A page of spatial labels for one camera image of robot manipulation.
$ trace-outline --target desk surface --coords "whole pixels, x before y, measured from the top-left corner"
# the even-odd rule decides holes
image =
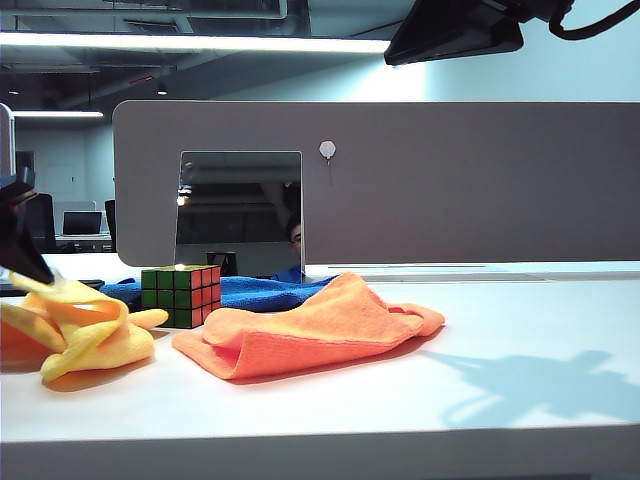
[[[108,233],[95,233],[95,234],[87,234],[87,235],[56,235],[56,241],[102,241],[109,240],[111,241],[111,235]]]
[[[48,261],[72,276],[79,257]],[[92,268],[107,281],[139,272],[114,260],[93,254]],[[374,361],[270,382],[219,380],[171,348],[173,330],[152,362],[55,388],[4,372],[3,469],[73,478],[65,462],[80,455],[78,472],[105,479],[113,462],[119,478],[156,479],[188,465],[223,478],[640,472],[639,266],[602,264],[607,280],[519,265],[537,279],[373,283],[389,302],[443,312],[446,327]]]

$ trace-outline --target mirror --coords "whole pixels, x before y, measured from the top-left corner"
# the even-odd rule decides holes
[[[183,152],[175,262],[300,282],[300,227],[288,238],[287,224],[296,214],[300,223],[301,160],[300,152]]]

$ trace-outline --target green square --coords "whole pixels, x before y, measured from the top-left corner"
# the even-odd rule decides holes
[[[145,308],[158,306],[158,295],[155,290],[142,290],[142,306]]]
[[[176,308],[191,308],[191,290],[175,290]]]
[[[173,290],[158,290],[158,307],[173,308]]]
[[[158,270],[158,288],[173,290],[173,272]]]
[[[191,290],[191,272],[182,271],[176,272],[173,280],[175,282],[175,288],[181,288],[183,290]]]
[[[142,288],[156,288],[156,272],[155,270],[142,271]]]
[[[169,317],[167,318],[167,320],[162,325],[160,325],[160,327],[161,328],[173,328],[173,326],[175,325],[174,310],[171,310],[171,309],[165,309],[165,310],[169,314]]]
[[[191,328],[191,310],[176,310],[174,325],[176,328]]]

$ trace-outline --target robotic arm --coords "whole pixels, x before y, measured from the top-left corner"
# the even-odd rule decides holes
[[[27,168],[0,178],[0,265],[50,284],[54,276],[33,245],[24,221],[24,203],[37,195],[34,179],[34,173]]]
[[[0,104],[0,266],[42,283],[54,275],[36,250],[25,223],[25,202],[35,197],[35,173],[21,168],[15,175],[13,116]]]

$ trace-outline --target ceiling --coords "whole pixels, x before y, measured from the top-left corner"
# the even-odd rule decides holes
[[[385,39],[412,0],[0,0],[3,32]],[[101,109],[127,99],[215,98],[354,54],[175,52],[0,45],[0,102]],[[166,97],[157,95],[162,82]]]

